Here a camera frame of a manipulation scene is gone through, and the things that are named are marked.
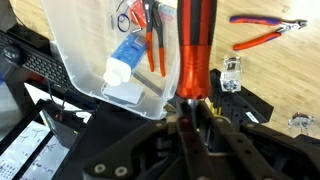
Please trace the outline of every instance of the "black cable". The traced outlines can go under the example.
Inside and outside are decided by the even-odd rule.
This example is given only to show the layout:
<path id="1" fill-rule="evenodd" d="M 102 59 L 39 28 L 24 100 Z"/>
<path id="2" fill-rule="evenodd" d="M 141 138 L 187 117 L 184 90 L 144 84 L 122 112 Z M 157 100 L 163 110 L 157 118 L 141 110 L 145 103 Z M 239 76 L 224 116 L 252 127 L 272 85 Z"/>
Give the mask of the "black cable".
<path id="1" fill-rule="evenodd" d="M 61 112 L 75 112 L 75 113 L 77 113 L 77 112 L 94 113 L 94 112 L 95 112 L 95 110 L 65 110 L 65 109 L 64 109 L 64 103 L 65 103 L 65 100 L 66 100 L 66 95 L 65 95 L 65 97 L 64 97 L 64 100 L 63 100 L 63 103 L 62 103 L 62 108 L 61 108 L 60 105 L 57 104 L 57 103 L 54 101 L 54 99 L 53 99 L 53 97 L 52 97 L 52 91 L 51 91 L 50 81 L 49 81 L 49 80 L 47 80 L 47 81 L 48 81 L 48 91 L 49 91 L 50 99 L 51 99 L 52 103 L 54 104 L 54 106 L 55 106 L 56 108 L 58 108 Z"/>

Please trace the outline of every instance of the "white plastic container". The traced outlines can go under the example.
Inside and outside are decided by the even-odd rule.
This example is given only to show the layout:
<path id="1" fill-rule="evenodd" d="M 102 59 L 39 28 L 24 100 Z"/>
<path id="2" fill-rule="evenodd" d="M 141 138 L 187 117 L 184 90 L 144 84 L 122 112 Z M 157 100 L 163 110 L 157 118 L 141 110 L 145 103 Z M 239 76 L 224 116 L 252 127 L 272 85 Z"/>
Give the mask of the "white plastic container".
<path id="1" fill-rule="evenodd" d="M 159 120 L 166 115 L 163 107 L 174 96 L 179 74 L 179 50 L 176 9 L 161 6 L 165 65 L 167 76 L 161 77 L 158 39 L 153 34 L 153 56 L 156 72 L 150 72 L 145 55 L 128 83 L 109 87 L 103 78 L 106 60 L 128 33 L 117 29 L 117 17 L 126 9 L 125 3 L 116 13 L 120 1 L 42 0 L 61 58 L 72 84 L 82 93 Z M 115 23 L 111 28 L 111 16 Z M 130 32 L 137 29 L 131 24 Z"/>

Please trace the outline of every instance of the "bolt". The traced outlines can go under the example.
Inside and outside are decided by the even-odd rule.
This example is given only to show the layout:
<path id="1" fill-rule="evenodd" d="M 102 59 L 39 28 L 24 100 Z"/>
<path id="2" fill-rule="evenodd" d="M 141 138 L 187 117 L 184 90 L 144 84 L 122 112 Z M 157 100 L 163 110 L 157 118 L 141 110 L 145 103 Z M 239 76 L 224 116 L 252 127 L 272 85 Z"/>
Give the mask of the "bolt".
<path id="1" fill-rule="evenodd" d="M 124 166 L 120 166 L 120 167 L 117 167 L 117 169 L 115 170 L 114 173 L 118 177 L 123 177 L 128 173 L 128 169 L 126 167 L 124 167 Z"/>
<path id="2" fill-rule="evenodd" d="M 97 174 L 101 174 L 106 170 L 106 166 L 104 164 L 97 164 L 94 167 L 94 172 Z"/>
<path id="3" fill-rule="evenodd" d="M 162 123 L 156 123 L 156 126 L 157 126 L 157 127 L 162 127 L 163 124 L 162 124 Z"/>
<path id="4" fill-rule="evenodd" d="M 249 128 L 253 128 L 253 127 L 254 127 L 253 124 L 247 124 L 247 126 L 248 126 Z"/>
<path id="5" fill-rule="evenodd" d="M 198 177 L 197 180 L 210 180 L 209 178 L 205 177 L 205 176 L 200 176 Z"/>

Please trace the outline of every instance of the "red-handled pliers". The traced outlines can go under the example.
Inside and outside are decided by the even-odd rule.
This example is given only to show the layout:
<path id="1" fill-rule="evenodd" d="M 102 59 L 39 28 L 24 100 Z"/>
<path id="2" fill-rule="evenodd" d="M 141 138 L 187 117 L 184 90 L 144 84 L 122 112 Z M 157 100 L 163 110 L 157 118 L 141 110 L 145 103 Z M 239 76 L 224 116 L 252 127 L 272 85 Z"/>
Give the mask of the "red-handled pliers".
<path id="1" fill-rule="evenodd" d="M 166 76 L 166 71 L 164 66 L 163 27 L 160 15 L 158 13 L 159 5 L 160 3 L 155 0 L 143 0 L 143 6 L 147 20 L 146 45 L 150 71 L 154 71 L 154 61 L 152 55 L 152 30 L 154 28 L 158 34 L 160 71 L 161 75 L 164 77 Z"/>
<path id="2" fill-rule="evenodd" d="M 261 36 L 259 38 L 250 40 L 248 42 L 236 44 L 233 46 L 233 50 L 243 50 L 247 48 L 251 48 L 257 46 L 259 44 L 268 42 L 272 39 L 280 37 L 283 33 L 288 32 L 290 30 L 298 30 L 307 26 L 307 21 L 299 20 L 295 22 L 285 22 L 281 19 L 270 18 L 270 17 L 256 17 L 256 16 L 232 16 L 230 18 L 231 23 L 254 23 L 254 24 L 262 24 L 268 26 L 280 26 L 280 29 Z"/>

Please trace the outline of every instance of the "wooden table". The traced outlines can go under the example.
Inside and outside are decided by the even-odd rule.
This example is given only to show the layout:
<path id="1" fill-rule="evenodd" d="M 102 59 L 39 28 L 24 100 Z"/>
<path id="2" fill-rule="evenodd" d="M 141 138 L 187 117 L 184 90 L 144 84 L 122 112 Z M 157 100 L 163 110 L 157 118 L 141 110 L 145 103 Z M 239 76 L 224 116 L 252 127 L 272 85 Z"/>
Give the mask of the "wooden table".
<path id="1" fill-rule="evenodd" d="M 10 1 L 16 15 L 27 27 L 53 39 L 40 0 Z M 243 86 L 274 106 L 272 118 L 266 126 L 286 134 L 289 132 L 288 119 L 298 111 L 320 119 L 320 100 L 317 98 L 320 97 L 318 9 L 318 0 L 218 2 L 210 68 L 221 70 L 224 58 L 241 56 Z M 263 45 L 235 52 L 232 50 L 233 44 L 277 29 L 229 23 L 230 16 L 243 14 L 274 16 L 285 20 L 305 19 L 308 20 L 308 26 Z"/>

